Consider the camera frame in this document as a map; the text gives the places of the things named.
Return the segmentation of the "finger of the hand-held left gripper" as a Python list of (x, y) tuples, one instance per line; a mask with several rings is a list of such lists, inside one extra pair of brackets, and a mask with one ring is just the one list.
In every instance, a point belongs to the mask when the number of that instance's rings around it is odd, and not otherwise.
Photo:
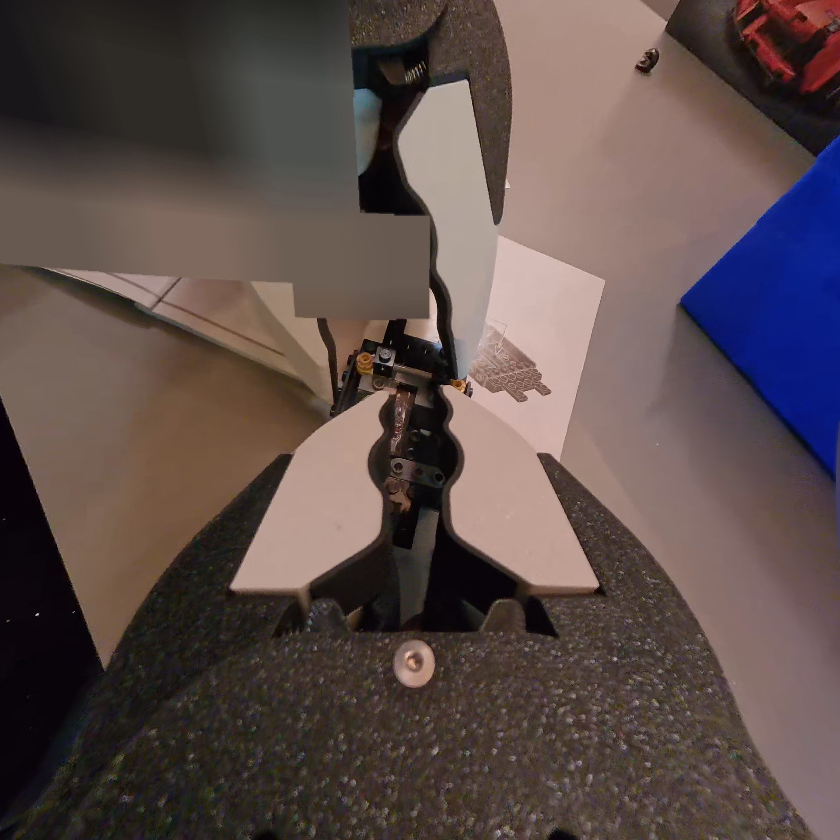
[(498, 243), (469, 82), (422, 92), (394, 141), (406, 189), (430, 217), (438, 333), (454, 378), (465, 379), (485, 328)]
[(316, 396), (335, 404), (340, 395), (338, 355), (328, 320), (297, 316), (289, 283), (253, 282), (251, 296), (299, 378)]

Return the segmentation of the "small clear lego piece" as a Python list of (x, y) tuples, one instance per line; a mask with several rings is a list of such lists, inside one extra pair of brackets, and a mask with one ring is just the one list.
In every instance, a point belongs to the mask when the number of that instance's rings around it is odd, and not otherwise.
[(410, 432), (411, 413), (416, 393), (403, 387), (397, 388), (393, 409), (393, 430), (390, 444), (391, 456), (404, 457), (404, 439)]

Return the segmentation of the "large blue storage bin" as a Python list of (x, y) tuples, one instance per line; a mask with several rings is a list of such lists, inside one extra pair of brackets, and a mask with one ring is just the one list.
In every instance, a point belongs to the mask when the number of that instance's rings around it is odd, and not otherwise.
[(680, 306), (835, 478), (839, 140)]

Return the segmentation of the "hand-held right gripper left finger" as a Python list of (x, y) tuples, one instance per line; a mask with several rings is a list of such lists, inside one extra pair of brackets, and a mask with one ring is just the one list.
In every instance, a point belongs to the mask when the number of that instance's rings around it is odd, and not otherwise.
[(230, 584), (237, 594), (313, 597), (382, 534), (384, 501), (371, 477), (389, 394), (372, 394), (312, 433), (293, 453)]

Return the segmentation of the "white open instruction booklet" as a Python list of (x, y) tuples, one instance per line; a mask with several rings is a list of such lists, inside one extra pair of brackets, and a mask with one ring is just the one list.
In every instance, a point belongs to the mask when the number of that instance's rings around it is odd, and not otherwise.
[(126, 298), (155, 318), (303, 382), (268, 331), (249, 283), (63, 268), (50, 271)]

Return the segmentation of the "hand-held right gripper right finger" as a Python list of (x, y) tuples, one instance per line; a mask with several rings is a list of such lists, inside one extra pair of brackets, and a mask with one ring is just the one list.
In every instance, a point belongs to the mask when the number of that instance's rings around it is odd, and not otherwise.
[(444, 492), (456, 542), (527, 594), (594, 593), (599, 581), (533, 446), (452, 385), (439, 394), (457, 454)]

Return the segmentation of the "dark lego set box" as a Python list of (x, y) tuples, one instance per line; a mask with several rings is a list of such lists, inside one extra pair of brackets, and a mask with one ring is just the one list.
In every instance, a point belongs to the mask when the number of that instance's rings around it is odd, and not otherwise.
[(811, 153), (838, 136), (838, 1), (682, 1), (666, 33)]

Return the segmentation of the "black lego car chassis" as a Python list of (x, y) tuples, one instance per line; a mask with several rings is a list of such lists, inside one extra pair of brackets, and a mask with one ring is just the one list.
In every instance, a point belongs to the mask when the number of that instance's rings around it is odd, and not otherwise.
[[(471, 396), (472, 386), (449, 380), (446, 374), (451, 372), (441, 342), (415, 337), (406, 330), (405, 320), (391, 320), (381, 339), (363, 339), (348, 355), (339, 376), (339, 399), (331, 406), (331, 417), (375, 393), (387, 396), (388, 437), (382, 445), (387, 467), (380, 469), (381, 486), (391, 507), (392, 542), (401, 550), (413, 547), (421, 516), (440, 511), (445, 486), (455, 472), (456, 446), (445, 430), (447, 407), (439, 390), (442, 385), (455, 385), (456, 390)], [(416, 393), (402, 458), (390, 452), (399, 387)]]

